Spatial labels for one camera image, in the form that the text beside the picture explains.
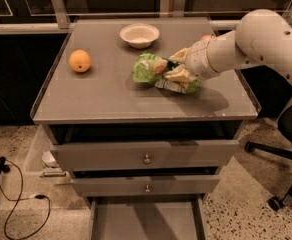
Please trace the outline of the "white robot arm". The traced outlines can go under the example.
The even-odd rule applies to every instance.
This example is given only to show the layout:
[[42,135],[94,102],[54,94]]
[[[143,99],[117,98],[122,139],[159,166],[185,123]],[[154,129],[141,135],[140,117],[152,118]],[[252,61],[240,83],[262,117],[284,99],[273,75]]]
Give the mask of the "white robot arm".
[[273,11],[255,10],[235,30],[202,38],[171,59],[180,64],[164,75],[173,82],[204,81],[227,70],[265,65],[292,86],[292,27]]

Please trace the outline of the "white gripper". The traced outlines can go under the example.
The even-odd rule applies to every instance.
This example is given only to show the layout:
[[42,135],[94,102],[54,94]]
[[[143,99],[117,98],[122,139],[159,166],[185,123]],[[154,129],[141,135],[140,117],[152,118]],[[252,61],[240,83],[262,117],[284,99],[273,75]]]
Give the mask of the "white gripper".
[[189,49],[183,48],[170,56],[171,61],[181,64],[167,71],[164,77],[170,81],[182,83],[193,82],[197,77],[200,80],[217,77],[219,73],[209,63],[208,44],[209,39],[197,41]]

